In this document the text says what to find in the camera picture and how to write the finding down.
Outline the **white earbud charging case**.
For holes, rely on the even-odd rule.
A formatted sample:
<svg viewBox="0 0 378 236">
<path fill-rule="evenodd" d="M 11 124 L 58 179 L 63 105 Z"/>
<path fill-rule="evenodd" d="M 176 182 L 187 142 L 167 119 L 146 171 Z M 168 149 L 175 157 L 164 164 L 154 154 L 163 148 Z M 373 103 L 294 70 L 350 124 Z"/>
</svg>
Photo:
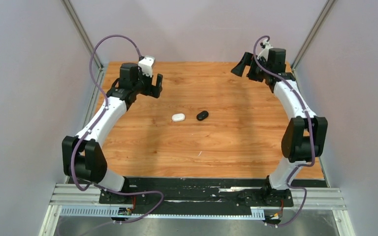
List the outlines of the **white earbud charging case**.
<svg viewBox="0 0 378 236">
<path fill-rule="evenodd" d="M 173 114 L 171 117 L 171 120 L 173 122 L 181 122 L 181 121 L 184 121 L 185 119 L 186 119 L 186 116 L 183 113 Z"/>
</svg>

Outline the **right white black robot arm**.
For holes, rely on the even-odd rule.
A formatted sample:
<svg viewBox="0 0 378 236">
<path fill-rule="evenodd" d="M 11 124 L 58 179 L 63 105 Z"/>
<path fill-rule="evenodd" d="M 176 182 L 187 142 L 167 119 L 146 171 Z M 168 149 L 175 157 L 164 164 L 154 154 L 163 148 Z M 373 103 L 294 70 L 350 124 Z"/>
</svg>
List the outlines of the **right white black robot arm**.
<svg viewBox="0 0 378 236">
<path fill-rule="evenodd" d="M 246 66 L 246 77 L 264 82 L 281 102 L 289 123 L 281 141 L 281 158 L 277 168 L 266 177 L 260 189 L 248 189 L 239 194 L 248 206 L 293 206 L 291 183 L 304 167 L 315 163 L 324 148 L 328 121 L 313 112 L 300 94 L 296 78 L 286 71 L 286 50 L 265 49 L 258 56 L 245 52 L 231 70 L 241 77 Z"/>
</svg>

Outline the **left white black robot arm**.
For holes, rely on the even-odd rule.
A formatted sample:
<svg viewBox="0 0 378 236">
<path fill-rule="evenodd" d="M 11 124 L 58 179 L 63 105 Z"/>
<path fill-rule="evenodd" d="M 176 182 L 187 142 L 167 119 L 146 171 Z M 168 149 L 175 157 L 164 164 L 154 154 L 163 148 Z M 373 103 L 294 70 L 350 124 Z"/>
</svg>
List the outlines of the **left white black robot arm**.
<svg viewBox="0 0 378 236">
<path fill-rule="evenodd" d="M 123 63 L 119 77 L 91 121 L 75 136 L 66 136 L 62 141 L 64 174 L 76 184 L 82 180 L 99 187 L 105 196 L 112 196 L 119 203 L 126 203 L 131 197 L 129 180 L 108 168 L 102 145 L 139 94 L 159 98 L 163 76 L 158 74 L 153 85 L 153 67 L 153 58 Z"/>
</svg>

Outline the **black earbud charging case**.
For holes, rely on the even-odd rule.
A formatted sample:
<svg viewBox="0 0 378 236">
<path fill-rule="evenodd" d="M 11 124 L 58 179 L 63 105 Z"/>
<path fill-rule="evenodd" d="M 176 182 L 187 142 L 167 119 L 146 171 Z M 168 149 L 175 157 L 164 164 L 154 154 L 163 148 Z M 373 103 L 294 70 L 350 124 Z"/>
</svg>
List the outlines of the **black earbud charging case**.
<svg viewBox="0 0 378 236">
<path fill-rule="evenodd" d="M 209 112 L 208 111 L 202 111 L 202 112 L 200 112 L 200 113 L 197 114 L 196 119 L 198 121 L 202 121 L 202 120 L 206 119 L 208 116 L 209 116 Z"/>
</svg>

